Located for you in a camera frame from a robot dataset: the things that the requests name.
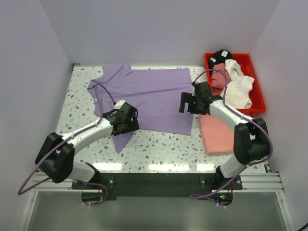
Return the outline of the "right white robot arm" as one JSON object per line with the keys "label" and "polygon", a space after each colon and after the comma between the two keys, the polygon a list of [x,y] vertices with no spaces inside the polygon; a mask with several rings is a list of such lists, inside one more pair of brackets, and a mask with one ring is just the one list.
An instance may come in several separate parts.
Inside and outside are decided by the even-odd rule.
{"label": "right white robot arm", "polygon": [[261,163],[271,156],[273,147],[267,125],[263,119],[253,119],[229,106],[225,98],[213,96],[207,82],[192,83],[193,93],[183,92],[180,97],[179,112],[195,115],[212,115],[221,120],[234,133],[233,156],[216,170],[215,185],[226,189],[231,178],[238,176],[247,166]]}

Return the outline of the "lavender purple t-shirt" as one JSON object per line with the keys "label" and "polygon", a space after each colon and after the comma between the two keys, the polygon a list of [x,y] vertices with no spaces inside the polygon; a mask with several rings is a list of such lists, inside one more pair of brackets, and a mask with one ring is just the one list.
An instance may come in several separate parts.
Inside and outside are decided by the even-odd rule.
{"label": "lavender purple t-shirt", "polygon": [[190,135],[193,116],[180,113],[183,92],[193,87],[188,68],[136,70],[129,63],[103,66],[103,75],[93,79],[87,90],[94,101],[94,113],[108,112],[113,102],[125,100],[138,110],[140,129]]}

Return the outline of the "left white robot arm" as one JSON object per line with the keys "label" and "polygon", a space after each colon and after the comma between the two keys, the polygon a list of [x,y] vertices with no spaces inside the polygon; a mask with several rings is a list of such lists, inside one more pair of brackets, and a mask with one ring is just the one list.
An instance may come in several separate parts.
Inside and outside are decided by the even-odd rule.
{"label": "left white robot arm", "polygon": [[64,135],[53,132],[43,143],[35,164],[55,183],[72,179],[94,189],[100,183],[99,171],[90,164],[75,161],[75,155],[101,138],[138,130],[137,115],[135,107],[120,100],[113,110],[78,130]]}

